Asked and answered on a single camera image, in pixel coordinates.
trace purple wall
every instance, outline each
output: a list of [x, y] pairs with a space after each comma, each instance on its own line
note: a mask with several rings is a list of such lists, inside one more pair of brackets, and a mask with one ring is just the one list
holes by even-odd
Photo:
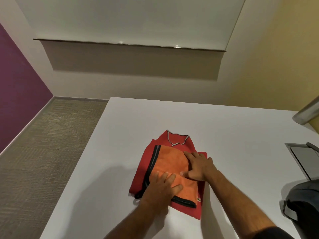
[[52, 96], [0, 24], [0, 152]]

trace black bag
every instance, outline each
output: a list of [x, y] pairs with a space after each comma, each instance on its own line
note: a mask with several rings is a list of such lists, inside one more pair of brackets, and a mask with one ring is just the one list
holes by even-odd
[[319, 238], [319, 179], [294, 186], [280, 208], [302, 238]]

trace shirt sleeve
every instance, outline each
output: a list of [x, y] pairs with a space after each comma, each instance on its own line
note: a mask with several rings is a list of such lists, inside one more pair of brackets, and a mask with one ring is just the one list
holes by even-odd
[[279, 227], [270, 227], [256, 234], [253, 239], [294, 239], [294, 238]]

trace white table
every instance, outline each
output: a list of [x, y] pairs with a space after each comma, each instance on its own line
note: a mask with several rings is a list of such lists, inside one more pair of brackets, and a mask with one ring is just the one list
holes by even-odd
[[[112, 97], [72, 173], [41, 239], [102, 239], [134, 208], [129, 187], [145, 147], [166, 129], [189, 134], [197, 151], [246, 193], [282, 229], [300, 238], [279, 201], [305, 176], [285, 142], [319, 145], [293, 111]], [[212, 190], [202, 220], [172, 208], [154, 238], [235, 239]], [[157, 221], [151, 238], [163, 225]]]

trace gray cylinder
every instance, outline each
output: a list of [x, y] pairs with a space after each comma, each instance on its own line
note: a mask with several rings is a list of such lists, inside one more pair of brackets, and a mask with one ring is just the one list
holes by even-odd
[[293, 116], [293, 120], [304, 125], [319, 115], [319, 96]]

